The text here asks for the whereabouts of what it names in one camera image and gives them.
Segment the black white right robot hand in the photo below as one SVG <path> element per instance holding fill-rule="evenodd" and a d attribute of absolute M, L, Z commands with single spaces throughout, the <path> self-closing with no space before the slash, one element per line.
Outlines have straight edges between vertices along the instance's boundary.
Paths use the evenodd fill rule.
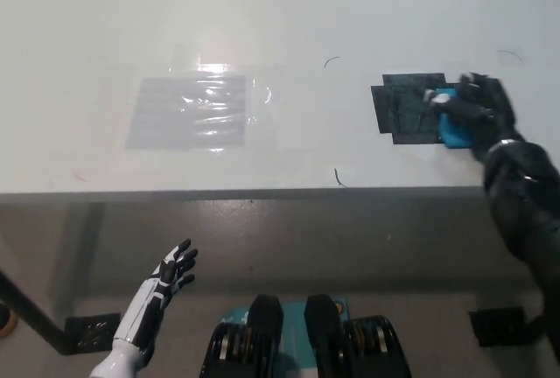
<path fill-rule="evenodd" d="M 468 149 L 481 163 L 495 145 L 523 139 L 511 101 L 496 78 L 464 73 L 455 87 L 427 89 L 423 100 L 437 115 L 443 144 Z"/>

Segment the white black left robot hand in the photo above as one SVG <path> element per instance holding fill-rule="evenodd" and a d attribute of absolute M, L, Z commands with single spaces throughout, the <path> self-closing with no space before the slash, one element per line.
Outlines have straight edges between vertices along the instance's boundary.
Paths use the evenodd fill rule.
<path fill-rule="evenodd" d="M 115 332 L 123 340 L 145 353 L 154 346 L 165 309 L 172 298 L 195 275 L 190 272 L 196 263 L 198 250 L 186 239 L 173 248 L 152 274 L 139 287 Z"/>

